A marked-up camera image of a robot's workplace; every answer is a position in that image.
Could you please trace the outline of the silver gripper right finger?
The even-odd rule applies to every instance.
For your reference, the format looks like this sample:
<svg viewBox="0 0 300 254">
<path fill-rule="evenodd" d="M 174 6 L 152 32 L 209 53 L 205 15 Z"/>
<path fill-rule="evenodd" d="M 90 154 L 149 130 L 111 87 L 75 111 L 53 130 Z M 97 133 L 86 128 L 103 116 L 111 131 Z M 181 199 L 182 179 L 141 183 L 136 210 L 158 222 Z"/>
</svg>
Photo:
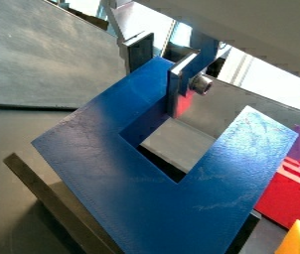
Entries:
<svg viewBox="0 0 300 254">
<path fill-rule="evenodd" d="M 207 95 L 212 80 L 202 73 L 215 61 L 204 57 L 200 50 L 192 50 L 168 70 L 168 114 L 177 118 L 190 107 L 193 95 Z"/>
</svg>

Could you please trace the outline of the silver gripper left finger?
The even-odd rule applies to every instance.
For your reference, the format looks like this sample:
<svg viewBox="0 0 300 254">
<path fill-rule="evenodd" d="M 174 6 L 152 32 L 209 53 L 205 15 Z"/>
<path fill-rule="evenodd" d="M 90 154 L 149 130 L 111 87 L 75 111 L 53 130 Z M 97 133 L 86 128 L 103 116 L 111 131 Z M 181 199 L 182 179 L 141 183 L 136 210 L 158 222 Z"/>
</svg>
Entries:
<svg viewBox="0 0 300 254">
<path fill-rule="evenodd" d="M 117 35 L 119 55 L 126 72 L 134 72 L 154 56 L 154 34 L 138 20 L 137 4 L 133 0 L 101 0 L 109 23 Z"/>
</svg>

